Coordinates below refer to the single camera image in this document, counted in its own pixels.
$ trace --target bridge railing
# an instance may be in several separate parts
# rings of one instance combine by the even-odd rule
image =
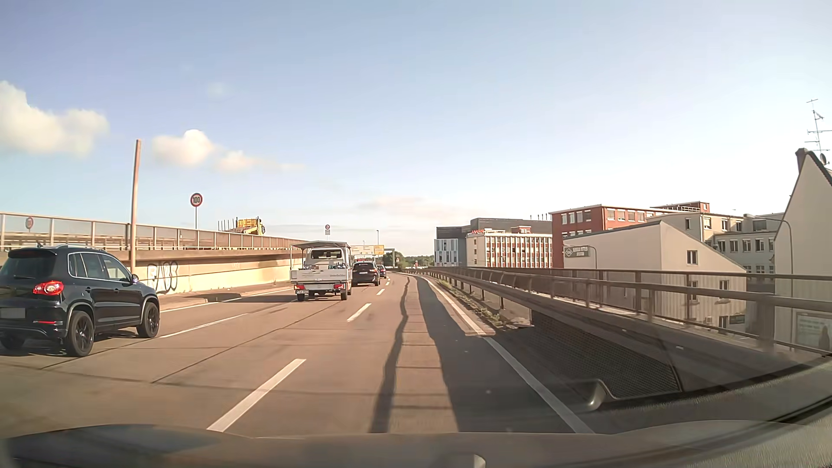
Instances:
[[[136,249],[287,250],[299,239],[182,227],[136,225]],[[71,244],[106,250],[130,249],[130,223],[0,212],[0,251],[25,246]]]

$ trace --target tv antenna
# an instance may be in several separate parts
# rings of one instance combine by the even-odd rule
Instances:
[[[809,141],[804,142],[804,143],[816,143],[816,144],[818,145],[818,153],[820,153],[820,152],[822,152],[822,151],[828,151],[828,150],[825,150],[825,149],[824,149],[824,148],[820,145],[820,134],[821,134],[821,133],[823,133],[823,132],[832,132],[832,130],[819,130],[819,129],[818,129],[818,121],[819,121],[819,120],[823,120],[824,116],[820,115],[820,114],[819,114],[819,113],[815,110],[815,101],[817,101],[817,99],[810,99],[809,101],[806,101],[806,103],[807,103],[807,104],[811,104],[811,105],[812,105],[812,118],[814,118],[814,120],[815,120],[815,131],[814,131],[814,132],[812,132],[811,130],[807,130],[807,131],[806,131],[806,133],[807,133],[807,134],[809,134],[809,135],[811,135],[812,133],[814,133],[814,135],[815,135],[815,138],[816,138],[816,139],[815,139],[815,140],[809,140]]]

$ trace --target lane marking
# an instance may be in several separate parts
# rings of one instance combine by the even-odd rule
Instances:
[[[353,320],[357,319],[357,318],[361,315],[361,312],[363,312],[363,311],[366,311],[366,310],[367,310],[367,307],[369,307],[369,305],[370,305],[370,304],[372,304],[372,302],[367,302],[366,304],[364,304],[363,306],[361,306],[361,308],[359,309],[359,311],[357,311],[357,312],[355,312],[353,315],[349,316],[349,318],[347,319],[347,321],[353,321]]]
[[[187,333],[188,331],[199,330],[200,328],[205,328],[206,326],[215,325],[215,324],[223,322],[223,321],[231,320],[232,318],[247,316],[250,313],[251,312],[246,312],[245,314],[239,314],[239,315],[236,315],[236,316],[233,316],[233,317],[227,317],[227,318],[224,318],[224,319],[221,319],[221,320],[216,320],[216,321],[213,321],[213,322],[210,322],[210,323],[204,323],[202,325],[197,325],[197,326],[193,326],[192,328],[188,328],[187,330],[177,331],[176,333],[170,333],[168,335],[158,336],[158,338],[169,338],[171,336],[181,335],[182,333]]]
[[[517,374],[526,381],[528,386],[532,387],[532,390],[540,395],[540,397],[543,398],[543,401],[545,401],[546,404],[549,405],[549,407],[552,408],[552,410],[555,411],[557,415],[560,416],[573,431],[575,431],[576,434],[595,434],[595,431],[590,429],[590,427],[587,426],[587,423],[581,421],[581,418],[577,417],[577,415],[573,413],[572,410],[570,410],[569,407],[563,403],[563,401],[560,401],[556,396],[554,396],[554,394],[552,394],[545,385],[533,376],[532,373],[523,366],[523,364],[520,364],[520,361],[515,359],[511,353],[506,351],[506,348],[488,336],[485,336],[483,339],[491,345],[491,347],[494,348],[500,356],[503,357],[503,359],[517,372]]]
[[[306,362],[306,359],[295,359],[286,365],[280,372],[274,374],[263,385],[257,387],[257,390],[252,391],[240,403],[231,408],[220,419],[216,420],[214,424],[208,426],[208,431],[225,432],[232,424],[240,419],[246,411],[250,410],[258,401],[260,401],[266,394],[268,394],[277,384],[281,383],[286,377],[295,371],[301,364]]]
[[[428,282],[428,284],[430,285],[430,287],[433,288],[434,291],[438,292],[442,297],[445,298],[445,301],[447,301],[448,304],[450,304],[451,307],[453,307],[453,309],[457,312],[457,315],[460,316],[465,321],[465,323],[467,323],[468,326],[471,327],[471,330],[476,331],[478,335],[487,335],[487,333],[479,325],[477,325],[477,323],[473,321],[471,317],[465,313],[465,311],[463,311],[459,308],[459,306],[457,306],[456,302],[451,301],[451,298],[448,297],[447,294],[445,294],[445,291],[439,289],[438,286],[434,285],[430,280],[425,279],[425,281]]]
[[[240,297],[235,297],[233,299],[225,299],[224,301],[206,302],[204,304],[194,304],[193,306],[177,307],[175,309],[165,309],[164,311],[159,311],[159,313],[181,311],[183,309],[191,309],[193,307],[209,306],[211,304],[221,304],[222,302],[239,301],[240,299],[243,299],[243,298],[246,298],[246,297],[263,296],[264,294],[272,294],[274,292],[282,292],[282,291],[291,291],[293,289],[294,289],[293,287],[287,287],[287,288],[284,288],[284,289],[276,289],[276,290],[273,290],[273,291],[258,292],[257,294],[249,294],[248,296],[240,296]]]

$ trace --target sign pole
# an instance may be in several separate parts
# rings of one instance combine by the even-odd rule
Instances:
[[[136,211],[139,204],[139,162],[141,160],[141,140],[136,140],[136,152],[133,155],[133,200],[130,209],[130,273],[136,274]]]

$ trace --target license plate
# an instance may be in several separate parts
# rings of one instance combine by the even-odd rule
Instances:
[[[26,309],[4,308],[0,309],[0,318],[26,318]]]

